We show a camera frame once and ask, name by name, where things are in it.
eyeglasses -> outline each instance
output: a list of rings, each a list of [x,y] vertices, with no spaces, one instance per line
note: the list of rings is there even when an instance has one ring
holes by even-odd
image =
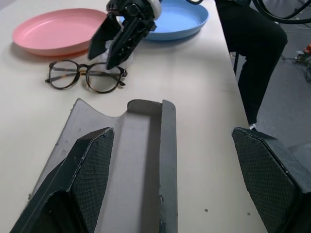
[[[101,62],[88,66],[77,64],[71,60],[52,62],[49,64],[49,78],[45,82],[51,84],[55,89],[64,90],[76,84],[80,75],[85,75],[88,87],[101,94],[114,91],[118,85],[125,86],[121,77],[126,77],[127,71],[116,67],[119,72],[109,73],[105,64]]]

table surface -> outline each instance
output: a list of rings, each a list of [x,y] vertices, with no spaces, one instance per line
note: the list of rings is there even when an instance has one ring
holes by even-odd
[[[83,79],[70,90],[52,89],[44,80],[55,58],[12,44],[14,28],[33,16],[63,8],[104,10],[106,2],[12,0],[0,10],[0,232],[9,232],[25,207],[77,98],[109,116],[121,115],[133,99],[173,102],[179,232],[266,232],[231,138],[232,128],[247,127],[247,121],[214,1],[204,1],[210,17],[196,36],[141,42],[126,87],[107,95],[89,92]],[[87,63],[85,55],[74,60]]]

black cable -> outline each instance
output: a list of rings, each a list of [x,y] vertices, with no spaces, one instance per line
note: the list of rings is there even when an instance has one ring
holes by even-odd
[[[199,5],[201,4],[204,0],[198,0],[198,1],[191,1],[191,0],[186,0],[187,2],[191,3],[192,5]]]
[[[305,9],[309,4],[311,4],[311,0],[308,0],[303,6],[301,6],[297,11],[292,13],[291,15],[281,18],[281,17],[276,17],[275,15],[271,14],[267,8],[265,7],[264,3],[262,0],[253,0],[253,3],[257,10],[262,13],[265,17],[268,19],[278,22],[278,23],[284,23],[284,24],[306,24],[306,23],[311,23],[311,18],[308,19],[299,19],[299,20],[289,20],[286,19],[288,17],[293,17],[297,14],[299,14],[303,9]]]

gray floor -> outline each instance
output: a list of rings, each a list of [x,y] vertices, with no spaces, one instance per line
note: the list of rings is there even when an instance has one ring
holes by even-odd
[[[291,14],[295,7],[302,5],[299,1],[266,0],[266,6],[273,14],[286,16]],[[311,7],[298,17],[310,18]],[[294,25],[281,26],[288,35],[284,57],[294,58],[297,50],[311,44],[311,30],[303,30]],[[245,59],[240,57],[237,78],[244,61]],[[279,62],[259,111],[257,129],[280,139],[287,147],[311,142],[311,83],[305,79],[303,66],[293,64],[293,61],[289,60]]]

person's leg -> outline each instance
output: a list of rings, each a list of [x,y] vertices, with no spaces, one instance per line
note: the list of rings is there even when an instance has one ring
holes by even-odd
[[[239,89],[249,124],[257,114],[268,82],[287,43],[285,32],[249,6],[216,0],[229,51],[246,57]]]

